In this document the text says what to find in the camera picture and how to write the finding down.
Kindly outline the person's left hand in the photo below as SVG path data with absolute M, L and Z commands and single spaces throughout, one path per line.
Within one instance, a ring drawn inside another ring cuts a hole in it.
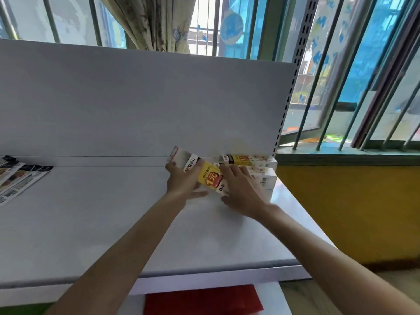
M 168 162 L 165 165 L 165 169 L 169 172 L 170 177 L 167 181 L 166 194 L 182 203 L 190 200 L 187 199 L 187 195 L 200 188 L 201 184 L 198 182 L 198 177 L 204 164 L 205 161 L 200 159 L 192 169 L 184 172 L 176 166 L 175 162 Z

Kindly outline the person's right forearm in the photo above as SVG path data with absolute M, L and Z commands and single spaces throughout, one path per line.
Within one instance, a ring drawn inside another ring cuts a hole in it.
M 265 205 L 259 222 L 296 257 L 343 315 L 420 315 L 420 305 L 278 206 Z

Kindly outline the metal window bars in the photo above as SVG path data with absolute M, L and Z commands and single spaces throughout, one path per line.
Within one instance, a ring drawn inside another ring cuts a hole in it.
M 304 60 L 293 91 L 281 144 L 315 139 L 321 144 L 331 134 L 342 148 L 350 133 L 359 138 L 367 125 L 368 146 L 401 147 L 420 139 L 409 120 L 420 121 L 420 90 L 412 98 L 396 98 L 374 106 L 362 103 L 391 76 L 397 46 L 414 41 L 408 32 L 420 0 L 319 0 Z M 244 20 L 244 33 L 234 45 L 220 37 L 224 13 L 232 9 Z M 278 61 L 283 55 L 294 1 L 196 0 L 188 33 L 190 54 L 225 58 Z M 73 44 L 138 50 L 101 0 L 0 0 L 0 39 Z M 420 45 L 419 39 L 414 45 Z

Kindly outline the floral patterned curtain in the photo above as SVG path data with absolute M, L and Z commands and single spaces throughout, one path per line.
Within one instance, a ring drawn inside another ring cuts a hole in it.
M 138 50 L 190 54 L 196 0 L 101 0 Z

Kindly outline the black and white flat packet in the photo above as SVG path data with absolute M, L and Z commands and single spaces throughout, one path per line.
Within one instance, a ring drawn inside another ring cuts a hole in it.
M 23 165 L 25 165 L 25 163 L 19 161 L 17 158 L 5 155 L 0 159 L 0 180 L 5 178 L 7 175 L 15 173 Z
M 32 169 L 32 171 L 28 175 L 24 176 L 22 180 L 0 195 L 0 206 L 6 205 L 8 202 L 12 201 L 35 182 L 48 174 L 53 168 L 54 166 L 38 165 L 37 169 Z
M 10 175 L 2 184 L 0 184 L 0 195 L 6 192 L 10 187 L 15 185 L 17 182 L 23 179 L 24 176 L 28 175 L 32 169 L 37 169 L 36 164 L 25 164 Z

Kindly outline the red sheet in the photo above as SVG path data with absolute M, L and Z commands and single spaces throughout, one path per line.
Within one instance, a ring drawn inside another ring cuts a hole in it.
M 143 315 L 253 315 L 263 310 L 250 284 L 147 294 Z

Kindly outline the person's left forearm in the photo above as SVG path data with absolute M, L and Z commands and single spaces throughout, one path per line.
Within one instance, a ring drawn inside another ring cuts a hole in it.
M 116 315 L 189 195 L 168 192 L 45 315 Z

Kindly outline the white shelf back panel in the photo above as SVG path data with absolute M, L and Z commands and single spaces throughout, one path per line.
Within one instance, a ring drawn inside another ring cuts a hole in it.
M 0 40 L 0 154 L 272 155 L 288 63 Z

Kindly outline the round blue paper decoration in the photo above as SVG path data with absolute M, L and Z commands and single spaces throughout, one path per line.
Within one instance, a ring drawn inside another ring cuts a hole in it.
M 220 38 L 225 45 L 236 44 L 244 33 L 244 20 L 232 9 L 224 13 L 220 26 Z

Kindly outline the person's right hand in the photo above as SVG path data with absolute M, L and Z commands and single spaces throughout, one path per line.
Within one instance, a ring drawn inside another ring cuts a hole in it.
M 227 180 L 231 196 L 237 201 L 236 207 L 230 207 L 231 209 L 258 222 L 273 217 L 275 212 L 280 211 L 277 205 L 266 198 L 260 184 L 249 174 L 247 168 L 222 164 L 220 169 Z

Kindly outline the grey perforated shelf upright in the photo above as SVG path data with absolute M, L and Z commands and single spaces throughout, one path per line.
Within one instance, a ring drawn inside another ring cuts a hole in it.
M 275 156 L 280 146 L 281 134 L 286 122 L 286 116 L 289 105 L 292 101 L 292 95 L 297 83 L 297 77 L 300 71 L 301 63 L 305 57 L 307 41 L 315 18 L 319 0 L 291 0 L 294 1 L 290 26 L 281 29 L 280 36 L 286 35 L 283 47 L 283 55 L 280 56 L 281 42 L 276 50 L 276 58 L 281 63 L 291 65 L 291 72 L 286 76 L 283 82 L 286 85 L 286 98 L 280 113 L 280 127 L 277 134 L 275 147 L 272 155 Z

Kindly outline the white box with yellow label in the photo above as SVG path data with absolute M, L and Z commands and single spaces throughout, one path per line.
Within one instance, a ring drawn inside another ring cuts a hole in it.
M 175 146 L 167 161 L 175 163 L 176 167 L 182 169 L 183 172 L 189 172 L 201 159 L 196 154 Z M 227 180 L 219 167 L 208 161 L 204 161 L 197 182 L 223 196 L 231 195 Z

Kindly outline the plain white carton box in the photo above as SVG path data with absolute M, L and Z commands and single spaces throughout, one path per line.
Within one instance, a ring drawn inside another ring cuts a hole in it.
M 244 166 L 247 168 L 249 174 L 259 182 L 263 189 L 265 196 L 268 200 L 271 200 L 273 191 L 277 181 L 277 175 L 273 168 L 270 167 L 255 167 L 255 166 Z

